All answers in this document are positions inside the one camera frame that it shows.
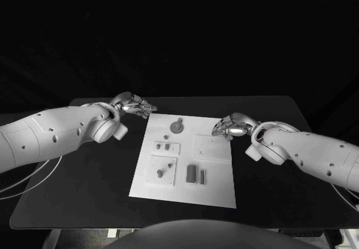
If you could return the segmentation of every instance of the black background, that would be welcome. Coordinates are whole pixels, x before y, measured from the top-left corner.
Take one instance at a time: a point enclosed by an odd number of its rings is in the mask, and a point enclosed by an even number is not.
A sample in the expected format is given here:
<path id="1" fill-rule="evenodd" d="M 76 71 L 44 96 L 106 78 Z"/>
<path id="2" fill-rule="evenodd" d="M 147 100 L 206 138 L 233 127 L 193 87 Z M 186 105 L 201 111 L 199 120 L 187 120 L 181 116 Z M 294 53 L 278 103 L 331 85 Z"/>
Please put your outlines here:
<path id="1" fill-rule="evenodd" d="M 359 5 L 64 7 L 1 15 L 0 113 L 124 91 L 287 95 L 312 132 L 359 144 Z"/>

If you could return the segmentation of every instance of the black table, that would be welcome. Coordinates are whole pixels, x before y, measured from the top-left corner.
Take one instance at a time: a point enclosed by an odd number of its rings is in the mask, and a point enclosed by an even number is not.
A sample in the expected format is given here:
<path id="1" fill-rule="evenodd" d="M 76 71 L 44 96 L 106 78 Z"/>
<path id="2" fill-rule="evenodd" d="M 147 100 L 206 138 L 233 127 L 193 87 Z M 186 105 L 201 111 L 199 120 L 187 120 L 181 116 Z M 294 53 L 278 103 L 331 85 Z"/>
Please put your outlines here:
<path id="1" fill-rule="evenodd" d="M 281 121 L 310 131 L 287 96 L 145 99 L 160 114 L 223 118 L 240 112 L 258 121 Z M 69 105 L 109 100 L 75 99 Z M 359 214 L 328 183 L 301 172 L 291 161 L 278 166 L 246 156 L 249 136 L 230 142 L 236 209 L 128 197 L 147 120 L 126 114 L 122 123 L 128 127 L 122 140 L 85 143 L 23 195 L 10 220 L 14 229 L 142 228 L 180 219 L 225 220 L 262 228 L 359 228 Z M 28 186 L 56 162 L 50 161 Z"/>

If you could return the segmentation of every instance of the white cable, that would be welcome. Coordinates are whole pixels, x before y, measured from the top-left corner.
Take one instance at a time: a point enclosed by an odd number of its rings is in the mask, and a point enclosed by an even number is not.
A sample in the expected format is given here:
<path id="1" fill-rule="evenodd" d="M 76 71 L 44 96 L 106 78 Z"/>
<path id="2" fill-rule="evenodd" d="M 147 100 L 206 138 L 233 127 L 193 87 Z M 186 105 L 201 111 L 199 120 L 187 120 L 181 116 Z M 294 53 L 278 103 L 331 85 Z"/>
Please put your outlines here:
<path id="1" fill-rule="evenodd" d="M 46 163 L 34 170 L 34 172 L 23 179 L 20 180 L 15 184 L 13 184 L 10 187 L 4 188 L 0 190 L 0 193 L 4 192 L 7 189 L 13 188 L 14 186 L 17 186 L 20 183 L 23 183 L 37 172 L 39 170 L 44 167 L 44 165 L 47 164 L 50 160 L 46 161 Z"/>
<path id="2" fill-rule="evenodd" d="M 43 183 L 43 181 L 49 178 L 50 174 L 53 173 L 54 169 L 57 168 L 57 164 L 56 164 L 53 170 L 50 171 L 49 175 L 44 177 L 44 179 L 43 179 L 33 187 L 30 187 L 30 188 L 28 188 L 27 190 L 24 190 L 21 193 L 17 193 L 17 194 L 13 195 L 13 196 L 7 196 L 7 197 L 0 198 L 0 200 L 8 199 L 8 198 L 11 198 L 11 197 L 14 197 L 14 196 L 18 196 L 18 195 L 24 194 L 27 191 L 30 191 L 33 188 L 36 188 L 36 187 Z"/>
<path id="3" fill-rule="evenodd" d="M 359 199 L 359 196 L 349 189 L 346 191 Z"/>
<path id="4" fill-rule="evenodd" d="M 346 201 L 346 203 L 349 204 L 349 206 L 359 212 L 359 210 L 356 209 L 356 207 L 351 205 L 351 203 L 346 200 L 346 198 L 343 197 L 343 195 L 340 194 L 338 190 L 336 189 L 334 185 L 331 184 L 331 187 L 334 189 L 334 191 L 337 192 L 337 194 L 340 195 L 341 199 Z"/>

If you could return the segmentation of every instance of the white board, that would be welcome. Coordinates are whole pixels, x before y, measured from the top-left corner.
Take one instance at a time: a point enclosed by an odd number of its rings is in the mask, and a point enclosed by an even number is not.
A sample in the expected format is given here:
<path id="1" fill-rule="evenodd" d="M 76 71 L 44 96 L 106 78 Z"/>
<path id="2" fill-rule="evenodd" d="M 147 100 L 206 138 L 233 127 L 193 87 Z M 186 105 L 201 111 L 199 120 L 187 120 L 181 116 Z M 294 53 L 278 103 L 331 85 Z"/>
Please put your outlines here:
<path id="1" fill-rule="evenodd" d="M 170 124 L 178 118 L 183 119 L 184 129 L 180 134 L 174 134 Z M 219 120 L 150 114 L 129 190 L 131 197 L 236 208 L 230 143 L 223 137 L 210 135 Z M 190 164 L 196 165 L 196 184 L 186 182 Z M 161 178 L 157 177 L 157 170 L 163 170 Z M 200 170 L 204 170 L 204 185 L 200 185 L 199 181 Z"/>

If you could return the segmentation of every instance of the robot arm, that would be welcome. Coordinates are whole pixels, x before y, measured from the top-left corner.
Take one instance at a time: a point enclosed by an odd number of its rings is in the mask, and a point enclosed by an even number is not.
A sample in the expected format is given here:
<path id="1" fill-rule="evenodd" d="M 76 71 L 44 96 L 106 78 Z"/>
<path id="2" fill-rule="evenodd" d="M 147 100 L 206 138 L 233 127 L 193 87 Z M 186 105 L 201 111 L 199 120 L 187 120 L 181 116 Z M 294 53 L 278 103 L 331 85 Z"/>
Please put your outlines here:
<path id="1" fill-rule="evenodd" d="M 213 136 L 250 136 L 248 156 L 281 165 L 292 160 L 298 168 L 321 180 L 359 192 L 359 147 L 331 137 L 299 132 L 281 122 L 256 122 L 233 113 L 213 127 Z"/>
<path id="2" fill-rule="evenodd" d="M 89 103 L 49 109 L 0 127 L 0 173 L 21 165 L 41 162 L 73 152 L 82 143 L 121 139 L 126 127 L 124 113 L 147 118 L 157 110 L 129 92 L 109 103 Z"/>

